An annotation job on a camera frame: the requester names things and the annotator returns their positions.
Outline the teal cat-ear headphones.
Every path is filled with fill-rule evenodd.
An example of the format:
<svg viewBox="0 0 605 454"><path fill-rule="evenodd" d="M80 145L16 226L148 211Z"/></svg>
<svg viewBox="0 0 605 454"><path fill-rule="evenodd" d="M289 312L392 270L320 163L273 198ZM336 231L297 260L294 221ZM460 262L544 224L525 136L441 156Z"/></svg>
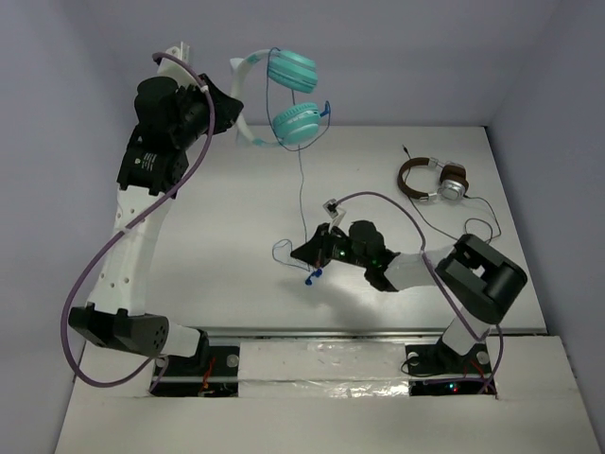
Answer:
<svg viewBox="0 0 605 454"><path fill-rule="evenodd" d="M237 100L242 98L246 78L251 69L259 64L264 65L267 86L275 83L293 96L297 93L309 95L318 85L317 65L313 60L290 50L272 47L255 51L245 58L230 60L233 77L231 97ZM314 102L294 101L288 109L274 116L266 111L274 137L271 142L257 137L242 113L235 120L235 125L239 135L254 146L296 150L309 147L322 136L321 122L330 121L331 113L328 101L322 106Z"/></svg>

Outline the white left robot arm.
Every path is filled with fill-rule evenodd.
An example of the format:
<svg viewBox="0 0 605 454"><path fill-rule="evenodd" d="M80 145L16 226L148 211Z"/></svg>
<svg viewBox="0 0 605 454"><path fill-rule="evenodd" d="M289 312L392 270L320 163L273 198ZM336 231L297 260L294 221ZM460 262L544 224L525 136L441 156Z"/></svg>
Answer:
<svg viewBox="0 0 605 454"><path fill-rule="evenodd" d="M189 373L210 361L204 332L147 312L147 283L159 234L179 189L199 168L187 150L235 123L241 101L220 91L205 74L183 86L171 77L137 87L138 118L117 177L113 237L97 255L103 265L84 306L63 318L90 343L146 358L177 357Z"/></svg>

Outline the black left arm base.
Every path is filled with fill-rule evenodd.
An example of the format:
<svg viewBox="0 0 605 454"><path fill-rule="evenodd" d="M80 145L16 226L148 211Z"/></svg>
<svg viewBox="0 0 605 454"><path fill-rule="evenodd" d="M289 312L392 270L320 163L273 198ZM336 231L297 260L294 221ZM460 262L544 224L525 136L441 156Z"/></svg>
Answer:
<svg viewBox="0 0 605 454"><path fill-rule="evenodd" d="M167 368L155 365L150 393L156 397L237 397L238 345L211 345L209 356L201 365L191 358L169 357Z"/></svg>

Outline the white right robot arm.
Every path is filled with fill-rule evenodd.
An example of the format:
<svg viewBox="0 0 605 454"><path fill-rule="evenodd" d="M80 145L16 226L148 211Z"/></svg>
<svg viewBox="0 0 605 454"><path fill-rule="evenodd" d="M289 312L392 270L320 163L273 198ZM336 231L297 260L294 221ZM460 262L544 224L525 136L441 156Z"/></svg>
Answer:
<svg viewBox="0 0 605 454"><path fill-rule="evenodd" d="M433 264L425 252L388 249L383 235L368 220L353 222L348 233L322 223L290 257L317 270L332 261L358 266L366 281L383 292L434 283L456 313L435 346L438 364L449 372L470 361L472 349L502 322L528 281L519 265L475 235L461 236Z"/></svg>

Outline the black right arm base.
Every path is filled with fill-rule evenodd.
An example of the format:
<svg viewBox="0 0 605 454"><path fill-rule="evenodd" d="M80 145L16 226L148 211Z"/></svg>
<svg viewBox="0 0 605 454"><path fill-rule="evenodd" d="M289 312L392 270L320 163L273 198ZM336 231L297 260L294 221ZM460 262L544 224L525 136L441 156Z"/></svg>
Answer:
<svg viewBox="0 0 605 454"><path fill-rule="evenodd" d="M481 323L477 334L454 319L434 343L407 346L400 370L415 385L431 391L453 394L477 386L480 394L496 394L486 346L490 331Z"/></svg>

